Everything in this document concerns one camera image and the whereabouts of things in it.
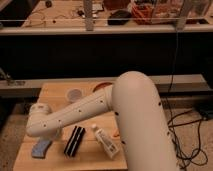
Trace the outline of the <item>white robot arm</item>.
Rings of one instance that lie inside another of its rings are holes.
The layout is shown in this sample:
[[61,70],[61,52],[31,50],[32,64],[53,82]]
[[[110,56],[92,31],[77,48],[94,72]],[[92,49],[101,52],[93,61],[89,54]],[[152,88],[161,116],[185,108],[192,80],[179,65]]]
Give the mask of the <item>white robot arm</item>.
[[33,105],[26,133],[45,137],[110,111],[115,113],[128,171],[180,171],[158,90],[137,71],[125,72],[112,85],[53,113],[45,104]]

